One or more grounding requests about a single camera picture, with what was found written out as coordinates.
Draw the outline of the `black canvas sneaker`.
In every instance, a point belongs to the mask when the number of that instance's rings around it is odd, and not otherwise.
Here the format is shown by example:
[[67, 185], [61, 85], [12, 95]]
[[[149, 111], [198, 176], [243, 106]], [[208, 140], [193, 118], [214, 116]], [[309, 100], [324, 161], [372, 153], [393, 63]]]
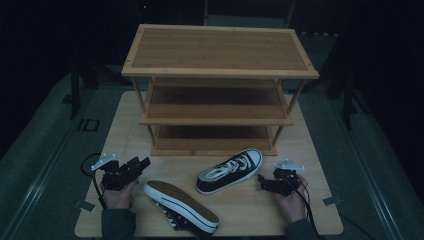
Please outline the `black canvas sneaker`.
[[219, 228], [220, 220], [215, 213], [172, 184], [150, 180], [144, 184], [144, 193], [162, 209], [175, 231], [187, 231], [197, 240], [209, 240]]
[[196, 190], [203, 195], [214, 194], [223, 188], [253, 177], [263, 163], [263, 155], [257, 149], [243, 150], [227, 161], [202, 171], [196, 181]]

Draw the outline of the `wooden three-tier shoe rack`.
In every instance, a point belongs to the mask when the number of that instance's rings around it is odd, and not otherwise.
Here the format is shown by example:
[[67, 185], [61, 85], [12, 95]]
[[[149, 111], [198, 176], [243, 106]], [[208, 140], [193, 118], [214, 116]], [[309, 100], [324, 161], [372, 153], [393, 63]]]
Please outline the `wooden three-tier shoe rack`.
[[294, 123], [299, 87], [319, 74], [292, 29], [142, 24], [122, 73], [149, 80], [136, 92], [157, 156], [277, 153]]

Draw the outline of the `person's right hand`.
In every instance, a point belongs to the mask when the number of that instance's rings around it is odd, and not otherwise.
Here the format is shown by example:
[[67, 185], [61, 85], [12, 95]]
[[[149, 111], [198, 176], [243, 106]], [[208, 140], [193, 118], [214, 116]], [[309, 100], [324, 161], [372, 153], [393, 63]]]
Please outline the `person's right hand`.
[[304, 192], [308, 182], [301, 176], [297, 176], [300, 181], [298, 189], [292, 192], [289, 196], [273, 193], [277, 205], [283, 214], [284, 219], [288, 223], [294, 223], [299, 220], [306, 219], [306, 205]]

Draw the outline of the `black metal stand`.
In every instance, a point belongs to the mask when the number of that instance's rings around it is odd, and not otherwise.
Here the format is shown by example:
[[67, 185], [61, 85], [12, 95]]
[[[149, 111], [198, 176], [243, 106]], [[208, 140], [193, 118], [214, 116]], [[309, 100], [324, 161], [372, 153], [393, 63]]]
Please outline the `black metal stand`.
[[94, 69], [95, 62], [90, 58], [75, 60], [71, 65], [71, 119], [76, 117], [80, 109], [80, 82], [89, 89], [95, 89], [99, 85]]
[[326, 95], [329, 99], [337, 99], [343, 95], [342, 121], [348, 130], [352, 129], [351, 114], [355, 112], [352, 105], [354, 77], [348, 70], [338, 70], [332, 76], [332, 81]]

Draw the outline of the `person's left hand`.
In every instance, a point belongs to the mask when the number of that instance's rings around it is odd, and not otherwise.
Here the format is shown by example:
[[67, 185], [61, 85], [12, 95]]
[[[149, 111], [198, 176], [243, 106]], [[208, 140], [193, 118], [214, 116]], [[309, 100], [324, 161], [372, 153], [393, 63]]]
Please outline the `person's left hand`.
[[120, 191], [106, 189], [103, 193], [103, 200], [105, 201], [106, 208], [130, 209], [134, 201], [132, 191], [137, 186], [137, 184], [138, 181], [134, 180]]

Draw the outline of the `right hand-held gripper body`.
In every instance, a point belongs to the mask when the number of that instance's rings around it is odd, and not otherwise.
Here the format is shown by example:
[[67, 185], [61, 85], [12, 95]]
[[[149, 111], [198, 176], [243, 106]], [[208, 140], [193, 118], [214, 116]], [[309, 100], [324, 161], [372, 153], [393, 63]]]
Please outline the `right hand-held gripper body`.
[[297, 176], [297, 172], [305, 169], [302, 164], [286, 159], [281, 162], [274, 162], [273, 166], [274, 179], [270, 182], [269, 187], [271, 192], [288, 196], [298, 189], [301, 181]]

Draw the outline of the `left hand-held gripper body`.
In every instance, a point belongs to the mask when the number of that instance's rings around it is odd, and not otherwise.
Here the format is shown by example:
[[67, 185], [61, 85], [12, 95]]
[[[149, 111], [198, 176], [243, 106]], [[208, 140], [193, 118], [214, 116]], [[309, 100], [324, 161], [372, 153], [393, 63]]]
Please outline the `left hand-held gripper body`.
[[104, 189], [120, 191], [130, 182], [136, 180], [143, 172], [138, 165], [129, 167], [127, 163], [120, 164], [115, 154], [103, 154], [100, 159], [90, 167], [92, 172], [103, 170], [101, 184]]

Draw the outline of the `black floor outlet frame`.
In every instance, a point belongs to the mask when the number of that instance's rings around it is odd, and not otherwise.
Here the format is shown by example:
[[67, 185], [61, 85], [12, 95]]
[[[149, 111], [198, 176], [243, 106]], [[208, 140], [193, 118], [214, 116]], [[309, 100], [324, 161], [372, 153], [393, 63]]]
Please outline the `black floor outlet frame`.
[[77, 130], [82, 132], [95, 132], [100, 126], [100, 121], [96, 119], [82, 119]]

